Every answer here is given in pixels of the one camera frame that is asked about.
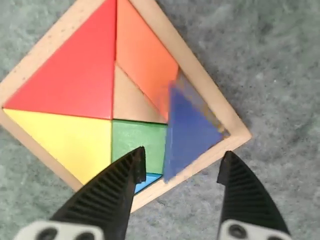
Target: tangram puzzle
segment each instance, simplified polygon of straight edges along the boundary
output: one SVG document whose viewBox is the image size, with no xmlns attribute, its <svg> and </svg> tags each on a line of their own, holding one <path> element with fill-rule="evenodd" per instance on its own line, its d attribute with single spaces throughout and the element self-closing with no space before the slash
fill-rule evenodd
<svg viewBox="0 0 320 240">
<path fill-rule="evenodd" d="M 77 0 L 0 104 L 0 123 L 75 190 L 144 146 L 132 211 L 251 138 L 154 0 Z"/>
</svg>

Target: triangle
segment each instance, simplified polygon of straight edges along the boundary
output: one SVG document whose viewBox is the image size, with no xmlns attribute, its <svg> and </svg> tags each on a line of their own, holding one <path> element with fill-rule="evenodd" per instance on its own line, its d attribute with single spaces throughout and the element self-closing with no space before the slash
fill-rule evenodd
<svg viewBox="0 0 320 240">
<path fill-rule="evenodd" d="M 116 4 L 105 1 L 4 108 L 111 119 Z"/>
<path fill-rule="evenodd" d="M 111 163 L 111 121 L 4 109 L 82 184 Z"/>
<path fill-rule="evenodd" d="M 150 100 L 116 64 L 114 70 L 113 118 L 150 123 L 166 120 Z"/>
<path fill-rule="evenodd" d="M 162 174 L 167 125 L 152 122 L 112 120 L 112 157 L 114 162 L 126 153 L 144 146 L 146 172 Z"/>
<path fill-rule="evenodd" d="M 228 131 L 221 124 L 216 115 L 211 111 L 206 101 L 201 97 L 201 95 L 197 92 L 197 90 L 189 82 L 189 80 L 181 70 L 178 73 L 178 77 L 175 83 L 175 86 L 179 89 L 183 96 L 188 99 L 209 122 L 211 122 L 216 128 L 218 128 L 219 132 L 221 132 L 224 137 L 227 137 L 229 135 Z"/>
<path fill-rule="evenodd" d="M 155 181 L 157 181 L 159 178 L 161 178 L 161 174 L 155 174 L 155 173 L 147 173 L 146 179 L 144 182 L 141 182 L 135 186 L 134 193 L 137 194 L 144 188 L 148 187 L 150 184 L 153 184 Z"/>
<path fill-rule="evenodd" d="M 176 87 L 170 89 L 170 113 L 163 177 L 167 182 L 223 139 L 219 130 Z"/>
<path fill-rule="evenodd" d="M 116 62 L 167 120 L 178 64 L 128 0 L 117 1 Z"/>
</svg>

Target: gray carpet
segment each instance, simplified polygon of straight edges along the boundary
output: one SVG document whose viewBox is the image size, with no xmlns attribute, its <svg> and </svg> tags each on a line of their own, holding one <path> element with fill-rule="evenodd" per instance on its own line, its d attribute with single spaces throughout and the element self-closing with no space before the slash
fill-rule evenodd
<svg viewBox="0 0 320 240">
<path fill-rule="evenodd" d="M 294 239 L 320 236 L 320 1 L 158 0 L 254 138 L 238 149 Z M 0 2 L 0 79 L 72 0 Z M 216 238 L 213 164 L 131 215 L 127 239 Z M 0 239 L 48 218 L 72 191 L 0 128 Z"/>
</svg>

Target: light blue piece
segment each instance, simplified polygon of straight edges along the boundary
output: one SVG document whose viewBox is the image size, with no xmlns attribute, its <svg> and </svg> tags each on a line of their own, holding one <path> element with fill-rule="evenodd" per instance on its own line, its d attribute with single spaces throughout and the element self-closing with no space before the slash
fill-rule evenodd
<svg viewBox="0 0 320 240">
<path fill-rule="evenodd" d="M 147 173 L 146 174 L 146 180 L 144 182 L 141 182 L 135 186 L 135 191 L 134 193 L 140 192 L 142 189 L 146 188 L 150 184 L 154 183 L 156 180 L 161 178 L 161 174 L 155 174 L 155 173 Z"/>
</svg>

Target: square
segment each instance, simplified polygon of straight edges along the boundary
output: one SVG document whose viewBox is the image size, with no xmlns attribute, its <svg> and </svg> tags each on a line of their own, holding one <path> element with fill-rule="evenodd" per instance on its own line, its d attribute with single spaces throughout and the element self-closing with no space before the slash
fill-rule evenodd
<svg viewBox="0 0 320 240">
<path fill-rule="evenodd" d="M 178 67 L 207 103 L 209 109 L 229 132 L 229 137 L 211 147 L 167 184 L 163 179 L 160 179 L 135 195 L 131 208 L 133 212 L 208 167 L 220 159 L 225 151 L 240 147 L 251 138 L 251 134 L 157 3 L 155 1 L 129 1 L 174 58 Z M 3 106 L 105 2 L 104 0 L 77 0 L 0 83 L 0 105 Z M 0 124 L 74 190 L 82 187 L 78 179 L 14 122 L 3 109 L 0 109 Z"/>
</svg>

